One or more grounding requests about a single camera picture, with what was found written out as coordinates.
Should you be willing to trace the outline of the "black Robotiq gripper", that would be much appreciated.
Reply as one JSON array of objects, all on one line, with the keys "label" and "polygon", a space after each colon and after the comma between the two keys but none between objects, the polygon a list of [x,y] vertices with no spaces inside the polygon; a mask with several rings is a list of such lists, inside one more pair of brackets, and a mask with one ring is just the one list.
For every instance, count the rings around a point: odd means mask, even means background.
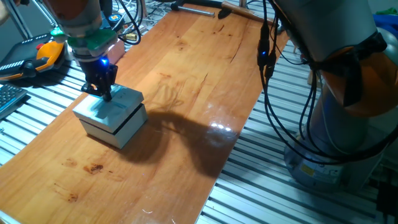
[{"label": "black Robotiq gripper", "polygon": [[91,62],[80,62],[80,67],[86,80],[81,91],[90,95],[103,96],[104,101],[111,101],[111,90],[116,81],[118,67],[113,65],[107,57]]}]

